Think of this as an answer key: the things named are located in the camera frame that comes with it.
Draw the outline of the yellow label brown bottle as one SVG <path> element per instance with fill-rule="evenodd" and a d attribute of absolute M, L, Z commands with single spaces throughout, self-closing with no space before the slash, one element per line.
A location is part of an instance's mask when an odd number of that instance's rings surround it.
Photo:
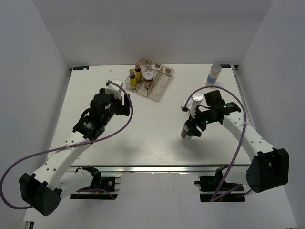
<path fill-rule="evenodd" d="M 136 76 L 135 76 L 135 73 L 134 73 L 134 69 L 129 70 L 129 80 L 130 80 L 130 89 L 131 90 L 136 90 L 137 80 L 136 80 Z"/>

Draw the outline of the red label spice jar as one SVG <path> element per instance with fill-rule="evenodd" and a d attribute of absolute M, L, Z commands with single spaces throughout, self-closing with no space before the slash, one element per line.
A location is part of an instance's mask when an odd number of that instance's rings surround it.
<path fill-rule="evenodd" d="M 143 75 L 143 84 L 146 89 L 149 89 L 154 81 L 154 73 L 151 71 L 146 71 Z"/>

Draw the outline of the white bottle silver cap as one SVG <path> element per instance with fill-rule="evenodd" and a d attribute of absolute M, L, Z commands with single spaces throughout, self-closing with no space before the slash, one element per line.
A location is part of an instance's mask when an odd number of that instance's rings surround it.
<path fill-rule="evenodd" d="M 203 95 L 201 93 L 194 93 L 192 95 L 192 107 L 196 108 L 198 105 L 201 105 L 203 100 Z"/>

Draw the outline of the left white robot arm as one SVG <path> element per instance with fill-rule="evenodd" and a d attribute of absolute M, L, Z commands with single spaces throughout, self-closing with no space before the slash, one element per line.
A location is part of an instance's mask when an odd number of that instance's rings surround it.
<path fill-rule="evenodd" d="M 74 174 L 64 177 L 68 168 L 104 133 L 113 116 L 130 116 L 132 105 L 122 86 L 107 83 L 93 97 L 62 150 L 31 175 L 25 173 L 19 179 L 22 199 L 43 216 L 50 215 L 65 197 L 79 191 L 96 190 L 101 186 L 101 173 L 92 166 L 78 168 Z"/>

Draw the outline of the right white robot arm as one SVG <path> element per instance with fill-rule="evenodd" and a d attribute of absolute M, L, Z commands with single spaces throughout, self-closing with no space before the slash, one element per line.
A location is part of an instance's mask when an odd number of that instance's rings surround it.
<path fill-rule="evenodd" d="M 217 169 L 202 188 L 229 191 L 236 185 L 246 185 L 260 193 L 288 183 L 288 152 L 265 141 L 246 123 L 241 107 L 234 102 L 225 102 L 220 91 L 193 94 L 182 101 L 181 110 L 189 115 L 181 132 L 183 139 L 200 137 L 208 124 L 219 123 L 238 140 L 237 148 L 243 148 L 250 159 L 248 167 L 238 168 L 231 162 Z"/>

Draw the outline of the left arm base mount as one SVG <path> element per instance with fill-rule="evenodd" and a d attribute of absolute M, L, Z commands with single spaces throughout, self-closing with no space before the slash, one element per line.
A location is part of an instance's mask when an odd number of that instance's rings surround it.
<path fill-rule="evenodd" d="M 90 172 L 93 175 L 93 180 L 88 187 L 84 187 L 70 195 L 70 199 L 80 200 L 115 200 L 120 190 L 120 177 L 105 176 L 92 166 L 77 168 Z"/>

